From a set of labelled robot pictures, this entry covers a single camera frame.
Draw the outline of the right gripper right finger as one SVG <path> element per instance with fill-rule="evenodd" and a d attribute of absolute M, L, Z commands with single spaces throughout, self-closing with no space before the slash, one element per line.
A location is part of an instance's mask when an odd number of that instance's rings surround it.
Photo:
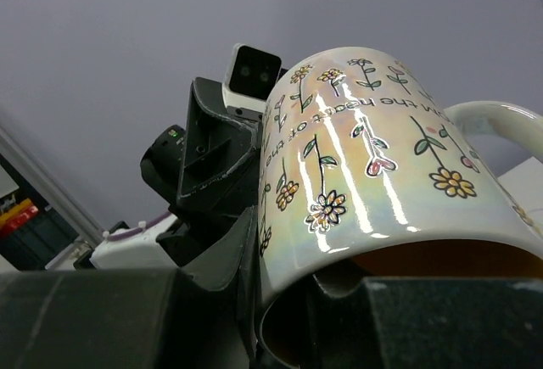
<path fill-rule="evenodd" d="M 539 368 L 542 282 L 314 274 L 260 340 L 292 368 Z"/>

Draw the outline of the white floral ceramic mug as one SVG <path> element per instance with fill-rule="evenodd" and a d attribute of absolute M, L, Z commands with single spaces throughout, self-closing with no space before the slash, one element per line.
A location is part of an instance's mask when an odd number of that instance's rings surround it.
<path fill-rule="evenodd" d="M 398 59 L 316 53 L 266 103 L 260 155 L 256 327 L 301 363 L 307 277 L 541 277 L 542 229 L 469 143 L 503 137 L 542 155 L 542 118 L 512 103 L 441 108 Z"/>

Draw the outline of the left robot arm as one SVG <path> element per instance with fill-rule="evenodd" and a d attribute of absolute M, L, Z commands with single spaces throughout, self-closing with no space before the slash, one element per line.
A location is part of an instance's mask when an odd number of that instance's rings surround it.
<path fill-rule="evenodd" d="M 184 266 L 257 203 L 260 122 L 226 104 L 227 88 L 197 77 L 185 126 L 165 129 L 140 160 L 141 177 L 168 204 L 135 227 L 120 222 L 78 268 Z"/>

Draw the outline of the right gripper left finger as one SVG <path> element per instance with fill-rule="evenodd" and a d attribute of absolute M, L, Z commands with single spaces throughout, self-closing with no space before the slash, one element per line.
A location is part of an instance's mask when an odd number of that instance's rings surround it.
<path fill-rule="evenodd" d="M 182 268 L 1 277 L 4 368 L 248 368 L 256 210 Z"/>

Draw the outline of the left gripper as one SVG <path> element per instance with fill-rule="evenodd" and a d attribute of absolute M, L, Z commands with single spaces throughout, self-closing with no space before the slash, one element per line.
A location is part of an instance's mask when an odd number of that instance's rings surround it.
<path fill-rule="evenodd" d="M 177 221 L 156 238 L 185 266 L 257 204 L 262 125 L 227 113 L 221 83 L 196 77 L 188 101 L 185 144 L 176 198 Z"/>

